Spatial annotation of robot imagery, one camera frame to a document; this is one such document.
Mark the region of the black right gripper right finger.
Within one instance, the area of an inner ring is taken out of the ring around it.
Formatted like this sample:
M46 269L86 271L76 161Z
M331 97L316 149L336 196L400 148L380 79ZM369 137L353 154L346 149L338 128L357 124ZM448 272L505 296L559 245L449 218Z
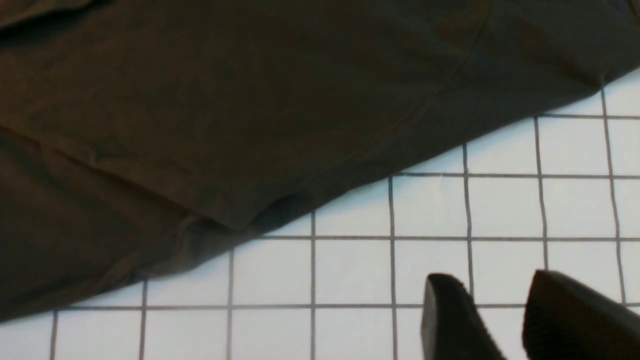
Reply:
M637 360L640 317L564 273L538 270L522 344L530 360Z

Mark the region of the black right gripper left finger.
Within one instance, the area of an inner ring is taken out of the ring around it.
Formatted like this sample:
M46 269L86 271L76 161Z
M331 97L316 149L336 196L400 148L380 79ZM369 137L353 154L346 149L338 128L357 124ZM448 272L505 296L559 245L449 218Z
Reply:
M473 297L454 276L430 273L423 297L425 360L503 360Z

